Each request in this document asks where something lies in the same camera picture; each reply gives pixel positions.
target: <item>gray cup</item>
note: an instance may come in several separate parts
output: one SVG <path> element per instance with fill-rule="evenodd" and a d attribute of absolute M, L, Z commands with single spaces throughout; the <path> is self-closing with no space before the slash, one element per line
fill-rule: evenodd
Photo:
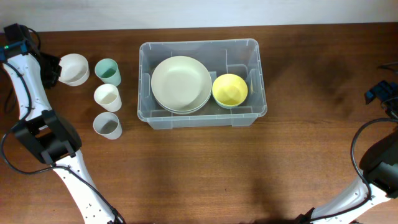
<path fill-rule="evenodd" d="M 107 139 L 114 140 L 122 135 L 119 118 L 110 112 L 99 114 L 93 123 L 94 131 Z"/>
<path fill-rule="evenodd" d="M 122 82 L 118 64 L 110 58 L 102 59 L 95 65 L 95 75 L 105 84 L 118 86 Z"/>

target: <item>white bowl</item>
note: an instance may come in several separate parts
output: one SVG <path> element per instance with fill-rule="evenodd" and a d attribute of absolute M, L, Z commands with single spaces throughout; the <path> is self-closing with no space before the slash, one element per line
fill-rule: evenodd
<path fill-rule="evenodd" d="M 68 54 L 61 58 L 62 67 L 60 82 L 70 86 L 78 86 L 87 81 L 90 71 L 88 61 L 80 54 Z"/>
<path fill-rule="evenodd" d="M 211 77 L 199 61 L 186 57 L 170 57 L 154 70 L 152 92 L 165 109 L 178 114 L 193 113 L 211 95 Z"/>

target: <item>teal cup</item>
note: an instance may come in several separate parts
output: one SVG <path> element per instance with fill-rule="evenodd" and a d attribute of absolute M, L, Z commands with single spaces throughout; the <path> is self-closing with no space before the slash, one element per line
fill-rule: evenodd
<path fill-rule="evenodd" d="M 110 58 L 102 59 L 95 65 L 95 75 L 105 84 L 118 86 L 122 82 L 118 64 Z"/>

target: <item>white cup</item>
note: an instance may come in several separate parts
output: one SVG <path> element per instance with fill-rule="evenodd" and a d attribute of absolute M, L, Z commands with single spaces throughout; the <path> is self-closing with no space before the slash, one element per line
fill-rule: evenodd
<path fill-rule="evenodd" d="M 94 69 L 95 75 L 107 84 L 118 86 L 122 82 L 118 64 L 110 58 L 100 60 Z"/>
<path fill-rule="evenodd" d="M 63 56 L 60 61 L 60 66 L 62 70 L 58 80 L 70 86 L 83 84 L 90 75 L 87 59 L 80 54 L 68 54 Z"/>
<path fill-rule="evenodd" d="M 100 85 L 94 92 L 94 100 L 109 112 L 115 112 L 122 107 L 118 88 L 112 84 Z"/>
<path fill-rule="evenodd" d="M 107 139 L 114 140 L 122 135 L 119 118 L 110 112 L 99 114 L 93 123 L 94 131 Z"/>

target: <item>white wall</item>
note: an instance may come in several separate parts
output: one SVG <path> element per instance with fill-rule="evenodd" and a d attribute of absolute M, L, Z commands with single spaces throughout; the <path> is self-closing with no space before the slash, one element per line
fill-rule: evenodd
<path fill-rule="evenodd" d="M 398 0 L 0 0 L 37 31 L 398 21 Z"/>

